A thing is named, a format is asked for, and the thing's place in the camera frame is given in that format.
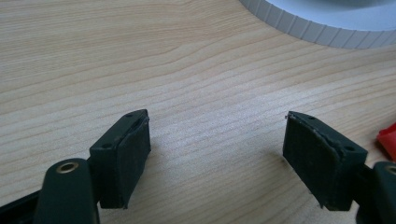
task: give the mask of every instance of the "white tape roll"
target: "white tape roll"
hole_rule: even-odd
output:
[[[297,38],[344,49],[396,43],[395,0],[240,0],[260,20]]]

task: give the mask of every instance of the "metal rivet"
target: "metal rivet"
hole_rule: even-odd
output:
[[[75,161],[66,162],[56,168],[56,172],[59,174],[67,174],[78,168],[78,163]]]

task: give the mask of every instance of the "red clamp handle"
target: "red clamp handle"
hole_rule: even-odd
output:
[[[396,161],[396,123],[379,131],[376,139],[382,144],[393,161]]]

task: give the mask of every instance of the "black rubber jaw pad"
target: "black rubber jaw pad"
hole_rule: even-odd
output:
[[[367,151],[319,119],[289,112],[283,156],[317,198],[331,211],[348,211],[351,180]]]
[[[150,153],[149,115],[124,115],[91,148],[89,163],[102,208],[126,208]]]

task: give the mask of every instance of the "wooden table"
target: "wooden table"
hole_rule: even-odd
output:
[[[0,205],[148,110],[146,170],[102,223],[355,223],[356,204],[320,209],[282,158],[285,115],[322,119],[370,166],[396,121],[396,45],[304,42],[237,0],[5,1],[0,74]]]

